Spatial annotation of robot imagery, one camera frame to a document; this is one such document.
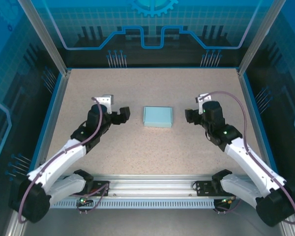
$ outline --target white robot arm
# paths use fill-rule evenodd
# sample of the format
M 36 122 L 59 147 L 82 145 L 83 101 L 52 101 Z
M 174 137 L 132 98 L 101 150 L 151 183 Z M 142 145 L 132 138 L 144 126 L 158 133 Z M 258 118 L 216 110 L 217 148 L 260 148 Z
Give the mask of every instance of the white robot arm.
M 187 122 L 201 125 L 208 139 L 219 146 L 234 159 L 248 174 L 255 185 L 247 183 L 228 170 L 212 177 L 216 190 L 238 196 L 257 210 L 260 218 L 269 226 L 274 226 L 290 215 L 294 209 L 276 179 L 291 195 L 295 202 L 295 183 L 288 182 L 273 171 L 249 146 L 248 150 L 256 163 L 247 153 L 242 134 L 233 126 L 225 123 L 223 112 L 217 101 L 211 96 L 201 94 L 196 98 L 198 110 L 185 110 Z
M 103 95 L 97 97 L 96 100 L 99 102 L 103 113 L 100 124 L 98 106 L 93 105 L 88 112 L 87 120 L 73 132 L 64 147 L 53 157 L 56 157 L 61 152 L 63 154 L 53 160 L 52 164 L 49 163 L 53 157 L 28 173 L 26 177 L 15 178 L 12 182 L 9 206 L 19 211 L 22 197 L 29 185 L 35 181 L 33 187 L 29 190 L 22 209 L 22 215 L 29 221 L 33 223 L 39 221 L 48 212 L 50 205 L 63 198 L 75 193 L 89 194 L 92 190 L 93 177 L 82 170 L 75 171 L 63 180 L 57 180 L 73 163 L 85 156 L 99 143 L 100 137 L 108 131 L 111 124 L 122 124 L 129 120 L 129 107 L 120 108 L 120 114 L 112 112 L 111 105 L 114 102 L 112 95 Z M 91 138 L 99 125 L 98 132 Z

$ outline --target light blue box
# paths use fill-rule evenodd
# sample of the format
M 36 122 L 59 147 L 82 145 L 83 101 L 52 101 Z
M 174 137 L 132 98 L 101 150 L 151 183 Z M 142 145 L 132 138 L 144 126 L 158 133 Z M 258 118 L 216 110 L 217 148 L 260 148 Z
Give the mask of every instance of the light blue box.
M 143 123 L 147 127 L 171 128 L 173 125 L 173 108 L 144 107 Z

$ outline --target metal post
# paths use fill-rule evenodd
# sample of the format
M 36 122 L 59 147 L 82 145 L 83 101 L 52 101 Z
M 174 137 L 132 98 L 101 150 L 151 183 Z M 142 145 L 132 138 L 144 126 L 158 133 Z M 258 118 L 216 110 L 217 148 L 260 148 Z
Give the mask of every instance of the metal post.
M 252 40 L 244 58 L 239 65 L 239 75 L 243 75 L 248 68 L 252 58 L 255 56 L 257 50 L 259 49 L 261 43 L 266 37 L 269 29 L 271 28 L 273 22 L 275 21 L 277 15 L 280 13 L 286 0 L 274 0 L 273 4 L 269 8 L 264 20 L 262 21 L 254 39 Z
M 36 33 L 38 34 L 40 40 L 44 44 L 47 52 L 54 61 L 59 72 L 65 76 L 67 73 L 67 67 L 64 64 L 53 40 L 51 39 L 43 21 L 39 17 L 38 12 L 36 11 L 34 5 L 30 0 L 18 0 L 25 14 L 27 15 L 29 21 L 33 25 Z

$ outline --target speckled tabletop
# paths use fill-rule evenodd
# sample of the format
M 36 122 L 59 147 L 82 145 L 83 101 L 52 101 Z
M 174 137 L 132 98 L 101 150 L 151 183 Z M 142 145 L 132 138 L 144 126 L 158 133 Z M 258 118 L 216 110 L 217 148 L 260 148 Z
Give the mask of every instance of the speckled tabletop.
M 48 158 L 87 119 L 92 96 L 113 94 L 113 110 L 129 106 L 130 120 L 112 125 L 101 142 L 66 174 L 83 169 L 91 174 L 214 174 L 229 169 L 243 174 L 241 167 L 205 137 L 202 127 L 188 124 L 184 110 L 197 109 L 200 93 L 225 90 L 245 105 L 235 69 L 73 69 L 68 81 Z M 239 105 L 224 95 L 214 95 L 221 103 L 228 124 L 243 131 Z M 172 128 L 143 126 L 144 106 L 173 108 Z M 247 140 L 260 154 L 248 121 Z

